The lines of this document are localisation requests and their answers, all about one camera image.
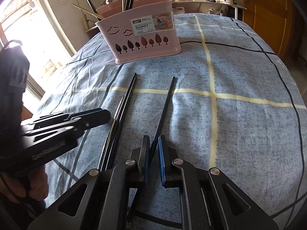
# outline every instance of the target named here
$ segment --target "triangular cutout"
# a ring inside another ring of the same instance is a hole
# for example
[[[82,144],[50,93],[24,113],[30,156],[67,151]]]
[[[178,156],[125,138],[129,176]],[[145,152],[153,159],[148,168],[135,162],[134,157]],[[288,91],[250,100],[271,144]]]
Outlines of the triangular cutout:
[[[234,216],[242,214],[251,209],[251,206],[245,202],[236,191],[234,191],[228,184],[224,183],[222,188],[225,192],[226,198],[230,205],[231,212]]]
[[[84,196],[87,184],[81,184],[70,196],[68,196],[59,206],[58,210],[64,214],[74,217],[78,211],[81,200]]]

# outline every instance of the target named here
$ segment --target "open doorway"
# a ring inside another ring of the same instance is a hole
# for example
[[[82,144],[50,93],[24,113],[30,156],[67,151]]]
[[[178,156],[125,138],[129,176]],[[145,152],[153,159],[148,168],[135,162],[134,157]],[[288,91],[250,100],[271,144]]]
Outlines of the open doorway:
[[[35,113],[43,94],[52,89],[52,79],[71,56],[55,33],[36,0],[13,0],[0,16],[1,41],[18,39],[30,62],[24,106]]]

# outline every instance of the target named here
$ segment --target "cloud-shaped cutout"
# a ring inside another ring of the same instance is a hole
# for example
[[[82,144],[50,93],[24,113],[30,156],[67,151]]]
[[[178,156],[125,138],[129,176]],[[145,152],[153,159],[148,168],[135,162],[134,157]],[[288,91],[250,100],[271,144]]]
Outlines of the cloud-shaped cutout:
[[[108,30],[109,34],[117,34],[119,32],[119,27],[110,27],[110,29]]]
[[[130,36],[133,34],[133,31],[132,30],[128,30],[126,29],[126,31],[124,32],[124,36]]]

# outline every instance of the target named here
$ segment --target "table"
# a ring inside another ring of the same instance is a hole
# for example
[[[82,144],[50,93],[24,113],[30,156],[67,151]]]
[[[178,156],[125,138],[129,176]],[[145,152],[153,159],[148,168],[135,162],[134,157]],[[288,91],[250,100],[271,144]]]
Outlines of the table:
[[[237,5],[237,4],[226,4],[222,2],[210,2],[208,0],[173,0],[173,3],[193,3],[193,2],[198,2],[198,3],[213,3],[213,4],[221,4],[221,5],[226,5],[226,6],[231,6],[234,8],[234,18],[238,19],[238,8],[241,9],[246,9],[243,6]]]

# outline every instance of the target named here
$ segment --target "white table leg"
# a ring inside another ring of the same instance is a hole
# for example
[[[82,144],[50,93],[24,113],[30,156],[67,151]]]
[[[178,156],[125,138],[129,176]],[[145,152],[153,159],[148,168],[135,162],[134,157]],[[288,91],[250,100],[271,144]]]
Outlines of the white table leg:
[[[238,7],[234,7],[234,18],[238,19]]]

